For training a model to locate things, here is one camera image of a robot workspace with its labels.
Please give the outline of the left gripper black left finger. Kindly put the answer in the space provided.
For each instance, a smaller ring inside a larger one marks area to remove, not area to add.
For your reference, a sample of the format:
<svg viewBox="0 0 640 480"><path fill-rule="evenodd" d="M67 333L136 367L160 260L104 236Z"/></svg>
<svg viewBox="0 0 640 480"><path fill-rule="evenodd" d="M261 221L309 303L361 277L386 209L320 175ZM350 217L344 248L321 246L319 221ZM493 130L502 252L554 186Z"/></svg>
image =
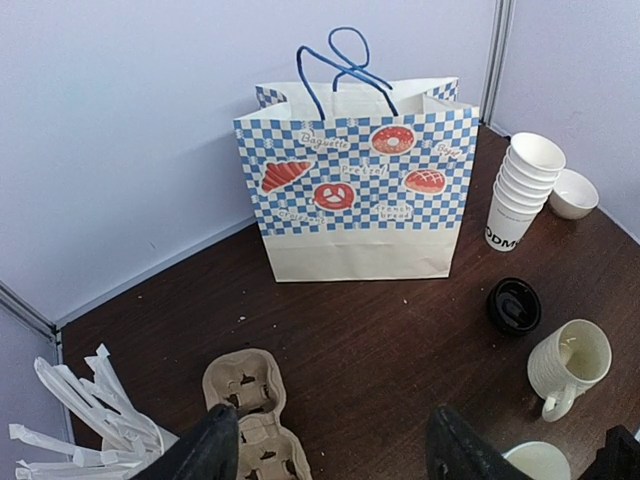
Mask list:
<svg viewBox="0 0 640 480"><path fill-rule="evenodd" d="M191 431L134 480L216 480L237 477L240 434L237 410L214 405Z"/></svg>

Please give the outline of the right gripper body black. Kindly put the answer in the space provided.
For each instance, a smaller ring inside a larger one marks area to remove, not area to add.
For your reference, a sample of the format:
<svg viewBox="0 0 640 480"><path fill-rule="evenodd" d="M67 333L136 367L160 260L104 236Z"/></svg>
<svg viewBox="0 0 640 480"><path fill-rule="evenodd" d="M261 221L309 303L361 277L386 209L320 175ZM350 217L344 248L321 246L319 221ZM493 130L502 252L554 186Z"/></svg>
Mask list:
<svg viewBox="0 0 640 480"><path fill-rule="evenodd" d="M607 431L602 478L639 480L639 442L622 425Z"/></svg>

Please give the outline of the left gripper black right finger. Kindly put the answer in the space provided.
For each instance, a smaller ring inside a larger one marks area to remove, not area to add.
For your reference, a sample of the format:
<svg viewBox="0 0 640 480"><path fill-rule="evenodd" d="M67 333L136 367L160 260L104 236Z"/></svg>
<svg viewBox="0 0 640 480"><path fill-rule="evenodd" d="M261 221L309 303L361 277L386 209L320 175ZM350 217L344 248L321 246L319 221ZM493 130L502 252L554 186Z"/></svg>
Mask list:
<svg viewBox="0 0 640 480"><path fill-rule="evenodd" d="M428 419L426 465L429 479L515 478L515 468L449 406Z"/></svg>

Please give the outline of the white paper coffee cup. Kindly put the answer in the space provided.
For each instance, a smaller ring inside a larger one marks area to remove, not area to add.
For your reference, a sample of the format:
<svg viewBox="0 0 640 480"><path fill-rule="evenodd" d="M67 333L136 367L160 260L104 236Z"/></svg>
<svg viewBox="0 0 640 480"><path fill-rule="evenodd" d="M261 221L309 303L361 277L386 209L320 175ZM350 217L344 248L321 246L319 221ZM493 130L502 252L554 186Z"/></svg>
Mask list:
<svg viewBox="0 0 640 480"><path fill-rule="evenodd" d="M504 453L503 457L532 479L571 479L571 469L567 457L559 448L547 442L522 443Z"/></svg>

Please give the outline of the brown cardboard cup carrier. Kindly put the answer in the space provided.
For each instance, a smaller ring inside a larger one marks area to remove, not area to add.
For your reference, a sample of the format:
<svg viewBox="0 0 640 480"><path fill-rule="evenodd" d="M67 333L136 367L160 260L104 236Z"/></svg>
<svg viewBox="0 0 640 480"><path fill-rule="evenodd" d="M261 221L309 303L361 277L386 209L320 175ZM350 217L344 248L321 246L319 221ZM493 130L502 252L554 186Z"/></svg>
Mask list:
<svg viewBox="0 0 640 480"><path fill-rule="evenodd" d="M207 408L224 403L237 411L239 479L312 479L299 438L281 422L287 394L270 352L249 348L216 358L202 388Z"/></svg>

